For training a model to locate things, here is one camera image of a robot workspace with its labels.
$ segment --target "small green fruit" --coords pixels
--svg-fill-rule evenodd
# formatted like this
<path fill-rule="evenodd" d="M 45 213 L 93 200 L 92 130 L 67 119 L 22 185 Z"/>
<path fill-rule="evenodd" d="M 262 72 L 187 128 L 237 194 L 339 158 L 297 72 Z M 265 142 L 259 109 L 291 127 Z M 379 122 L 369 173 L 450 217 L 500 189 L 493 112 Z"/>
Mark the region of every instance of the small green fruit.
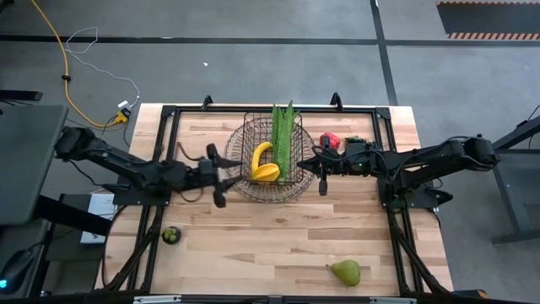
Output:
<path fill-rule="evenodd" d="M 347 286 L 356 286 L 360 283 L 360 265 L 356 261 L 345 260 L 335 263 L 330 269 Z"/>

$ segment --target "green leafy vegetable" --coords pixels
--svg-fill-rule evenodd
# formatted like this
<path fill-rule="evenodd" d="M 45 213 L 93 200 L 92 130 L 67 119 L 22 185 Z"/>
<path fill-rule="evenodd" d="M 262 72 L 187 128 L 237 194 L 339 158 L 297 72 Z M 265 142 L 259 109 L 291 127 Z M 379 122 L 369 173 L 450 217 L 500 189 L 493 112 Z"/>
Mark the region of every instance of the green leafy vegetable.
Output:
<path fill-rule="evenodd" d="M 294 130 L 294 119 L 298 112 L 294 112 L 293 101 L 290 101 L 285 113 L 274 105 L 272 114 L 273 163 L 279 167 L 278 181 L 284 182 L 290 172 L 290 141 Z"/>

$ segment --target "white cable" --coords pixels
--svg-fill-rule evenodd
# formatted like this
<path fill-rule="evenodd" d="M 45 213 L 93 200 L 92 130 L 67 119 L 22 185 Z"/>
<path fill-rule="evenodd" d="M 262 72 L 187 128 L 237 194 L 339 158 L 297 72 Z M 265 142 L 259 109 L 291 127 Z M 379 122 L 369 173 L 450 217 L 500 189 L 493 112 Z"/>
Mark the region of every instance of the white cable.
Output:
<path fill-rule="evenodd" d="M 71 48 L 69 47 L 69 41 L 74 37 L 76 36 L 78 33 L 82 32 L 82 31 L 85 31 L 85 30 L 95 30 L 95 39 L 94 41 L 90 42 L 90 44 L 88 46 L 86 46 L 86 48 L 84 49 L 84 51 L 81 51 L 81 52 L 75 52 L 75 51 L 72 51 Z M 98 72 L 102 72 L 102 73 L 106 73 L 108 74 L 109 76 L 111 76 L 113 79 L 119 79 L 119 80 L 125 80 L 125 81 L 129 81 L 130 83 L 133 84 L 133 88 L 135 88 L 135 90 L 137 91 L 137 97 L 135 98 L 135 101 L 129 105 L 130 109 L 132 109 L 139 101 L 139 99 L 141 98 L 141 92 L 138 90 L 138 87 L 137 85 L 133 82 L 133 80 L 131 79 L 127 79 L 127 78 L 123 78 L 123 77 L 117 77 L 115 75 L 113 75 L 111 72 L 108 72 L 108 71 L 105 71 L 105 70 L 102 70 L 100 68 L 97 68 L 94 64 L 92 63 L 87 63 L 87 62 L 84 62 L 81 60 L 81 58 L 77 57 L 77 55 L 75 54 L 85 54 L 85 52 L 87 52 L 90 47 L 92 47 L 92 45 L 97 42 L 98 40 L 98 28 L 93 26 L 93 27 L 89 27 L 89 28 L 86 28 L 86 29 L 82 29 L 82 30 L 78 30 L 76 31 L 73 35 L 71 35 L 71 37 L 69 37 L 69 39 L 67 39 L 66 41 L 66 47 L 64 48 L 64 50 L 66 52 L 68 52 L 71 56 L 73 56 L 75 59 L 77 59 L 79 62 L 81 62 L 83 65 L 85 66 L 90 66 L 92 68 L 94 68 L 94 70 L 98 71 Z"/>

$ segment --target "red pepper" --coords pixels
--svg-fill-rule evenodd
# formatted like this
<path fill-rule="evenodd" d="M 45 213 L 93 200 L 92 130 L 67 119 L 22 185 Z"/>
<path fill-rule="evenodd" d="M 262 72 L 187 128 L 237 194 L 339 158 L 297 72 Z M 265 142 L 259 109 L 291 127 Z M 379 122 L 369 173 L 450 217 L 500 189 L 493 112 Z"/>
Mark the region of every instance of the red pepper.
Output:
<path fill-rule="evenodd" d="M 326 133 L 322 134 L 321 137 L 319 138 L 319 144 L 321 146 L 324 147 L 324 137 L 325 136 L 327 136 L 330 139 L 330 148 L 334 148 L 334 149 L 339 148 L 339 137 L 332 134 L 332 133 L 329 133 L 329 132 L 326 132 Z"/>

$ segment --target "yellow cable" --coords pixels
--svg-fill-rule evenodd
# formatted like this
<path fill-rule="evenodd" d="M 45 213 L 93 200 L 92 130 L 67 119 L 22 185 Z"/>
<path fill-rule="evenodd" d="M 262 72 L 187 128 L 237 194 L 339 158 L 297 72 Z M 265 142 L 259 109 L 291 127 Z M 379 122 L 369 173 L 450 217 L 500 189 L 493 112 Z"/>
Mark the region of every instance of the yellow cable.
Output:
<path fill-rule="evenodd" d="M 45 20 L 45 22 L 47 22 L 47 24 L 49 25 L 49 28 L 51 29 L 52 33 L 57 38 L 58 45 L 60 46 L 60 49 L 62 50 L 62 55 L 64 56 L 65 75 L 69 76 L 68 56 L 66 56 L 66 51 L 64 51 L 64 46 L 62 44 L 62 41 L 60 40 L 60 37 L 58 36 L 57 31 L 54 29 L 51 22 L 49 22 L 49 19 L 45 16 L 45 14 L 41 10 L 40 6 L 37 5 L 37 3 L 34 0 L 31 0 L 31 1 L 34 4 L 35 9 L 37 9 L 37 11 L 40 12 L 41 17 Z M 77 113 L 80 114 L 80 116 L 82 116 L 84 119 L 86 119 L 86 121 L 89 122 L 92 126 L 95 126 L 95 127 L 98 127 L 98 128 L 108 128 L 110 126 L 114 126 L 117 123 L 119 123 L 118 121 L 114 121 L 114 122 L 111 122 L 111 123 L 105 125 L 105 124 L 102 124 L 102 123 L 93 122 L 90 118 L 88 118 L 86 115 L 84 115 L 84 113 L 82 111 L 80 111 L 77 108 L 77 106 L 75 106 L 73 101 L 71 101 L 71 97 L 69 96 L 69 88 L 68 88 L 68 80 L 67 79 L 64 79 L 64 88 L 65 88 L 67 102 L 69 102 L 69 104 L 73 107 L 73 109 L 75 109 L 75 111 L 77 111 Z"/>

